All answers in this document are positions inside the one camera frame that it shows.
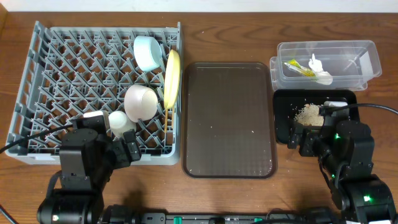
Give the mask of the light blue bowl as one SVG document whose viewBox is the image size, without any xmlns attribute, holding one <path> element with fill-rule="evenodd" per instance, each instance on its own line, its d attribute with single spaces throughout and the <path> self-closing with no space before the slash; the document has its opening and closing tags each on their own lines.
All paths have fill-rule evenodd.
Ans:
<svg viewBox="0 0 398 224">
<path fill-rule="evenodd" d="M 162 52 L 154 37 L 137 36 L 133 43 L 133 51 L 137 65 L 143 72 L 150 72 L 160 67 Z"/>
</svg>

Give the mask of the yellow plate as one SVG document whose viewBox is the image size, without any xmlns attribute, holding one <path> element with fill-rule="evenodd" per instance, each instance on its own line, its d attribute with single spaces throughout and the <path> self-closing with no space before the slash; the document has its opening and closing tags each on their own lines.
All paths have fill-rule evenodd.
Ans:
<svg viewBox="0 0 398 224">
<path fill-rule="evenodd" d="M 180 84 L 180 69 L 180 56 L 176 50 L 171 50 L 165 71 L 164 107 L 166 110 L 171 109 L 176 102 Z"/>
</svg>

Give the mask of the white rice bowl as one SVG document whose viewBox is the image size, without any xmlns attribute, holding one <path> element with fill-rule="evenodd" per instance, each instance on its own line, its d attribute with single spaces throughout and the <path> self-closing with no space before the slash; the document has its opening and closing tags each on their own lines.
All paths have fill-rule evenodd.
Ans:
<svg viewBox="0 0 398 224">
<path fill-rule="evenodd" d="M 152 119 L 157 112 L 158 98 L 154 90 L 142 85 L 132 85 L 124 96 L 127 117 L 137 123 Z"/>
</svg>

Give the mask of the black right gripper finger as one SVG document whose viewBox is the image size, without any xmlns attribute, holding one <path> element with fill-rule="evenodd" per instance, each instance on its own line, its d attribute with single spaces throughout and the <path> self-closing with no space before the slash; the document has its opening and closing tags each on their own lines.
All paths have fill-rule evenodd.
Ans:
<svg viewBox="0 0 398 224">
<path fill-rule="evenodd" d="M 296 149 L 300 145 L 303 134 L 303 125 L 296 121 L 289 122 L 289 140 L 287 147 L 289 149 Z"/>
<path fill-rule="evenodd" d="M 314 133 L 309 130 L 304 130 L 300 140 L 299 154 L 301 156 L 314 156 L 313 153 L 313 138 Z"/>
</svg>

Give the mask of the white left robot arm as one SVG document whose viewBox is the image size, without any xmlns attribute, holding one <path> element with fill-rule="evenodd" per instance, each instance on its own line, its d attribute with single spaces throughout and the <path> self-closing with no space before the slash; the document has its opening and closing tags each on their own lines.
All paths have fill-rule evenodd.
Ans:
<svg viewBox="0 0 398 224">
<path fill-rule="evenodd" d="M 74 129 L 62 139 L 61 170 L 50 179 L 37 221 L 97 223 L 104 209 L 103 190 L 113 170 L 140 159 L 134 129 L 115 141 L 94 129 Z"/>
</svg>

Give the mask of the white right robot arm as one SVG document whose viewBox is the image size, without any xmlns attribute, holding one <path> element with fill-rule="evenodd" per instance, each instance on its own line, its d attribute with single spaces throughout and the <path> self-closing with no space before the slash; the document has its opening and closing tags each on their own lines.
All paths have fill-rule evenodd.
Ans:
<svg viewBox="0 0 398 224">
<path fill-rule="evenodd" d="M 368 125 L 354 120 L 324 126 L 290 121 L 287 145 L 298 148 L 303 157 L 317 157 L 332 200 L 345 220 L 396 220 L 389 187 L 372 173 L 374 138 Z"/>
</svg>

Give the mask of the white cup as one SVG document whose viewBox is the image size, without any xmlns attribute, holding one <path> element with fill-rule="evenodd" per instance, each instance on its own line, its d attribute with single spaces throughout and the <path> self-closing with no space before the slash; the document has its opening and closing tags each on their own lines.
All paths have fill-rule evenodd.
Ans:
<svg viewBox="0 0 398 224">
<path fill-rule="evenodd" d="M 136 130 L 136 124 L 132 122 L 123 111 L 113 111 L 109 116 L 109 127 L 117 138 L 122 138 L 123 134 L 130 130 Z"/>
</svg>

